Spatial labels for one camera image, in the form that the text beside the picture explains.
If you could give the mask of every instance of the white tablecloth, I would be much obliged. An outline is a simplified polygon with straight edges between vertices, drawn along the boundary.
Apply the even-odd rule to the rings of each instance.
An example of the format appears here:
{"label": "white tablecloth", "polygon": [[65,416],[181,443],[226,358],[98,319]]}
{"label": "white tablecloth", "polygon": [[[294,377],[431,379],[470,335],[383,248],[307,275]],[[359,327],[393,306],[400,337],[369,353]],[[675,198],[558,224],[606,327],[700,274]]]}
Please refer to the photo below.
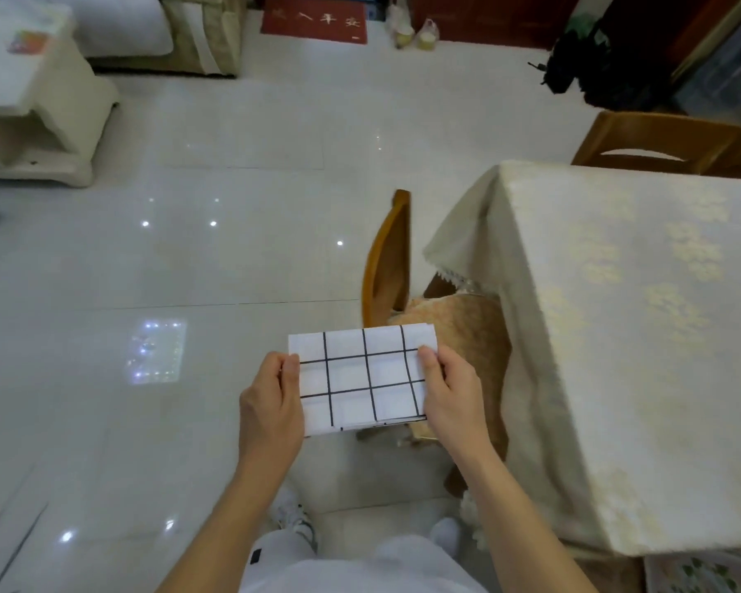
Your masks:
{"label": "white tablecloth", "polygon": [[507,463],[559,536],[741,546],[741,180],[504,162],[425,253],[503,299]]}

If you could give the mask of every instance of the shoe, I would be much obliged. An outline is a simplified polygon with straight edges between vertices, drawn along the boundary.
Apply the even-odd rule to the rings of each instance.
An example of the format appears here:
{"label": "shoe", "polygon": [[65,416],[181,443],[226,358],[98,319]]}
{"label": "shoe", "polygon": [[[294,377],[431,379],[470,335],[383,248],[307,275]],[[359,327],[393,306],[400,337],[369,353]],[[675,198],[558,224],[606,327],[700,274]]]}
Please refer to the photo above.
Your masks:
{"label": "shoe", "polygon": [[442,518],[428,535],[431,542],[441,547],[454,560],[458,558],[461,546],[461,524],[455,518]]}
{"label": "shoe", "polygon": [[313,551],[318,551],[316,529],[313,528],[310,517],[299,503],[296,490],[287,481],[277,492],[272,505],[269,506],[268,514],[278,528],[293,530],[307,541]]}

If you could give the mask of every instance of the person's right hand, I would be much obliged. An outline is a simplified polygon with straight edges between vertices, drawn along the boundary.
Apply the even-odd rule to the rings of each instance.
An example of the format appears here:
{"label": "person's right hand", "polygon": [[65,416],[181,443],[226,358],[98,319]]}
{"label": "person's right hand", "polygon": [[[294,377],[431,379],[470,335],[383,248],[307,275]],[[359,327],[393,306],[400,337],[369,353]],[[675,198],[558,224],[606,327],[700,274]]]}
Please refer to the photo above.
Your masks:
{"label": "person's right hand", "polygon": [[428,389],[425,398],[428,425],[450,456],[461,462],[491,445],[483,388],[475,368],[447,346],[439,346],[438,354],[423,346],[417,355],[423,364]]}

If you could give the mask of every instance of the chair cushion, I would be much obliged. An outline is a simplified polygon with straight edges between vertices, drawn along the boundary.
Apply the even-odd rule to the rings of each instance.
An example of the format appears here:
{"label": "chair cushion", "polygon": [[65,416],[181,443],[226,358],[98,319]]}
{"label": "chair cushion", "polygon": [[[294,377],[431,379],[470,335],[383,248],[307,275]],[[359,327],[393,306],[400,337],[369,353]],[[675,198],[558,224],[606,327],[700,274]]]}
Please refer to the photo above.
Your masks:
{"label": "chair cushion", "polygon": [[[439,345],[453,348],[475,368],[483,383],[488,434],[494,448],[504,458],[508,437],[499,404],[510,357],[510,341],[499,300],[472,293],[436,299],[415,298],[403,313],[389,320],[393,325],[416,322],[433,324]],[[426,423],[412,423],[411,426],[415,438],[435,438]]]}

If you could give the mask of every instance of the white tile floor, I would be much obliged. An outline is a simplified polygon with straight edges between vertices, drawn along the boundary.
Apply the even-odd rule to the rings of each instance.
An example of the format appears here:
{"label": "white tile floor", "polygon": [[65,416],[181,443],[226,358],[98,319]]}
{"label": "white tile floor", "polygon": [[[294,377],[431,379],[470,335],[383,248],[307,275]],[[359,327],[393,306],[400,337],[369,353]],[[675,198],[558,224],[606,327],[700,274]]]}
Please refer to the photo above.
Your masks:
{"label": "white tile floor", "polygon": [[[365,254],[397,187],[420,250],[507,158],[568,162],[596,111],[530,49],[395,51],[260,35],[242,79],[114,77],[90,189],[0,183],[0,582],[151,591],[236,460],[238,392],[287,335],[360,326]],[[186,322],[178,380],[132,385],[138,325]],[[309,439],[292,471],[328,556],[454,509],[440,448]]]}

